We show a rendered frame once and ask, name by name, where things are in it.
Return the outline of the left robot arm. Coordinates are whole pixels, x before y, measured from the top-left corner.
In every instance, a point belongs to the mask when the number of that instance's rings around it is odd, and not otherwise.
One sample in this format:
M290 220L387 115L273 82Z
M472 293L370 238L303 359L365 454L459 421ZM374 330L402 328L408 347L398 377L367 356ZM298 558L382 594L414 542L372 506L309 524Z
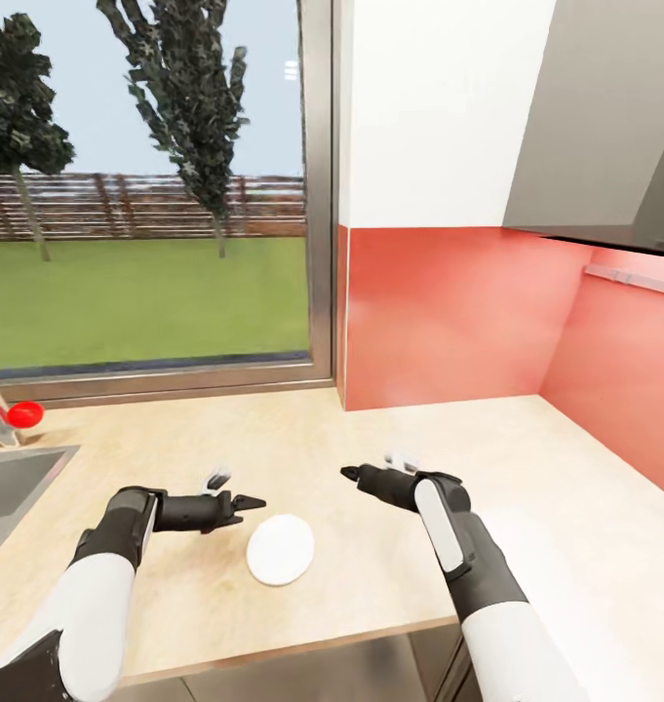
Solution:
M223 490L220 464L198 496L127 486L108 500L97 528L79 537L56 587L0 658L0 702L103 702L122 674L130 599L151 532L197 531L244 521L235 512L266 501Z

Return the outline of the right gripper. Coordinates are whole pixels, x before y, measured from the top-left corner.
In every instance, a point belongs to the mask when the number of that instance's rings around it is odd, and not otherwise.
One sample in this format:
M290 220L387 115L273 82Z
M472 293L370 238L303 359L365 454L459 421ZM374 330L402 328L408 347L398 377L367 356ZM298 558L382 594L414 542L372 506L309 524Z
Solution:
M402 478L403 475L398 474L398 471L362 464L360 467L342 467L339 473L348 480L358 483L358 491L373 495L378 500L398 508L394 501L395 487L398 478Z

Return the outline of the saucer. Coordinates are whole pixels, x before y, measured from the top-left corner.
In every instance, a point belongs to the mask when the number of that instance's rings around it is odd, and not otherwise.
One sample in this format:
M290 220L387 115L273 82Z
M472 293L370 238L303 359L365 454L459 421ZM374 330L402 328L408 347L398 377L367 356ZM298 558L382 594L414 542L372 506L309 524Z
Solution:
M309 524L282 514L261 524L253 533L247 563L260 582L282 585L293 582L311 564L315 537Z

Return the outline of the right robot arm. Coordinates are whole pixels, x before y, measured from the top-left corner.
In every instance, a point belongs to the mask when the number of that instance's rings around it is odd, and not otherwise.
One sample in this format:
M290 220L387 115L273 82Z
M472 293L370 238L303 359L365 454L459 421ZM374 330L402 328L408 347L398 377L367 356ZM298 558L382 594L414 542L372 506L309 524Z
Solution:
M357 490L419 514L448 583L483 702L592 702L541 623L463 480L397 448L385 465L342 467Z

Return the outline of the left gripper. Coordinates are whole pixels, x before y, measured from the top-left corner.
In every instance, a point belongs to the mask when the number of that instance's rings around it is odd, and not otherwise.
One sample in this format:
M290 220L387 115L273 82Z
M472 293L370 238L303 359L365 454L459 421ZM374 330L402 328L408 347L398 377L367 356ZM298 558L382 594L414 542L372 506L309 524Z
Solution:
M253 496L237 494L231 498L231 490L223 490L217 496L184 496L185 510L178 531L197 531L211 533L218 527L233 526L244 521L243 516L235 512L265 508L266 501Z

